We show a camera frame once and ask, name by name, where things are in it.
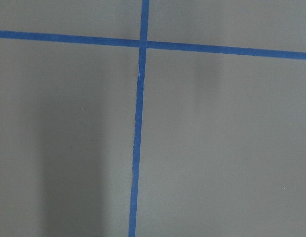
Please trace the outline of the near vertical blue tape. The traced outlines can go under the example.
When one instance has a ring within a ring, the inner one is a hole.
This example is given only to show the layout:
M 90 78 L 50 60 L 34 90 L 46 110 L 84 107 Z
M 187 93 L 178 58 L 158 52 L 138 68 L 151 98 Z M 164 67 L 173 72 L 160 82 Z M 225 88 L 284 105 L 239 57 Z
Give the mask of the near vertical blue tape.
M 139 55 L 138 55 L 138 78 L 137 78 L 136 104 L 135 104 L 135 126 L 134 126 L 133 157 L 132 157 L 132 184 L 130 190 L 130 209 L 129 209 L 129 225 L 128 225 L 129 237 L 134 237 L 136 235 L 138 185 L 139 185 L 140 156 L 141 156 L 142 117 L 143 117 L 144 85 L 145 85 L 145 71 L 146 71 L 147 38 L 148 38 L 148 25 L 149 25 L 149 6 L 150 2 L 148 0 L 142 1 L 140 37 L 139 37 Z

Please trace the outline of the near horizontal blue tape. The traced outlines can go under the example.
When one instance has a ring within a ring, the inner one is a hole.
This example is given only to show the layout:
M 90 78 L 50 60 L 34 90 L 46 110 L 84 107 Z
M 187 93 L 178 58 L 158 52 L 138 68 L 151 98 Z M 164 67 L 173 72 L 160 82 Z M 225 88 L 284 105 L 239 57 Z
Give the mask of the near horizontal blue tape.
M 130 40 L 130 39 L 116 39 L 116 38 L 102 38 L 102 37 L 88 37 L 88 36 L 74 36 L 74 35 L 62 35 L 62 34 L 32 33 L 32 32 L 16 32 L 16 31 L 2 31 L 2 30 L 0 30 L 0 38 L 16 39 L 16 40 L 54 41 L 54 42 L 92 44 L 92 45 L 123 46 L 123 47 L 134 47 L 134 48 L 140 47 L 140 41 L 135 39 Z M 148 41 L 144 43 L 144 45 L 146 46 L 146 48 L 149 49 L 206 52 L 206 53 L 217 53 L 217 54 L 306 60 L 306 52 L 174 43 L 174 42 L 159 42 L 159 41 Z

